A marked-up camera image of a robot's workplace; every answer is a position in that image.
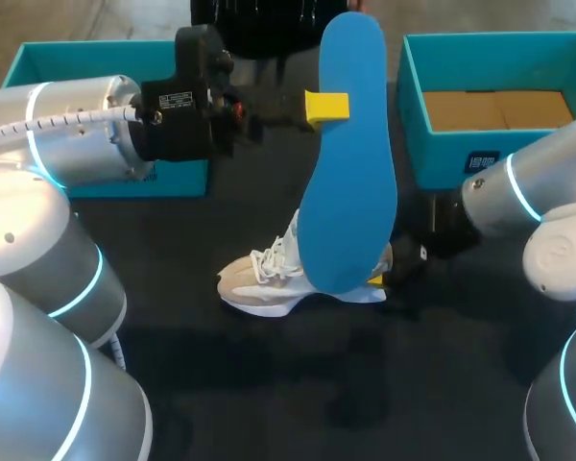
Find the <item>yellow block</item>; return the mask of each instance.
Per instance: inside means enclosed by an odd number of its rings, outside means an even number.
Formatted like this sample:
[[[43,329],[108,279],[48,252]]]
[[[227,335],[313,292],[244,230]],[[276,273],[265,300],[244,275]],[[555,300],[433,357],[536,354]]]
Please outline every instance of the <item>yellow block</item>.
[[[348,94],[305,91],[305,117],[312,126],[321,122],[348,120]]]
[[[382,280],[382,276],[374,277],[367,282],[367,285],[373,286],[375,288],[386,288],[384,286],[384,281]]]

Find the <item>teal bin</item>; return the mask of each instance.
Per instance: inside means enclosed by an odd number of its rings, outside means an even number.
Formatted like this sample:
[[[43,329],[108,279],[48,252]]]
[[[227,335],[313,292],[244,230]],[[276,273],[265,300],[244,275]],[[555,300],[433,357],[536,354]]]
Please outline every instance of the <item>teal bin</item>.
[[[173,41],[24,43],[3,87],[122,74],[139,85],[175,73]],[[201,197],[207,161],[159,161],[140,182],[111,182],[68,189],[72,198]]]
[[[404,37],[397,103],[420,188],[457,187],[473,173],[467,165],[474,155],[490,164],[552,133],[431,129],[423,92],[502,90],[561,91],[576,119],[576,32]]]

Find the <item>shoe insole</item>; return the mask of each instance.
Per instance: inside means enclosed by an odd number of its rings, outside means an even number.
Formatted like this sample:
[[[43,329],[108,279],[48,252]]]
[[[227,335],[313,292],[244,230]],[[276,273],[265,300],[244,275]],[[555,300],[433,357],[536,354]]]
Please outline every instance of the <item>shoe insole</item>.
[[[322,124],[298,224],[303,269],[323,293],[366,283],[391,237],[397,196],[386,83],[377,22],[358,12],[333,19],[320,48],[320,92],[347,93],[349,120]]]

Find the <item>sneaker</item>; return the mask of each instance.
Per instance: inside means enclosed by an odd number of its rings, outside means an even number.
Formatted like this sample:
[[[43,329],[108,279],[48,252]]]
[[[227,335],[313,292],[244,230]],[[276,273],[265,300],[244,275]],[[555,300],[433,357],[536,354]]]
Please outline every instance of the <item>sneaker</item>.
[[[219,276],[218,293],[229,305],[258,317],[283,317],[304,298],[318,294],[309,282],[299,258],[295,213],[283,237],[276,238],[264,252],[252,251],[230,263]],[[390,269],[391,246],[388,245],[372,277]],[[356,288],[341,295],[331,295],[346,303],[379,303],[386,300],[384,290],[371,286]]]

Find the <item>cable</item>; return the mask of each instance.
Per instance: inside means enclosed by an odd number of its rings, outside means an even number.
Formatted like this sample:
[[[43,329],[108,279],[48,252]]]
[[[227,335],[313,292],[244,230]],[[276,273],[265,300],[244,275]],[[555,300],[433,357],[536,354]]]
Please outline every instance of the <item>cable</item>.
[[[51,115],[2,125],[0,126],[0,142],[22,137],[28,132],[38,133],[55,128],[102,122],[140,122],[140,119],[136,116],[136,108],[131,106],[67,112],[62,115]]]
[[[122,345],[119,342],[117,334],[111,336],[109,342],[111,343],[111,350],[113,351],[113,358],[115,359],[115,363],[119,368],[126,371],[126,360],[124,359],[124,353],[122,352]]]

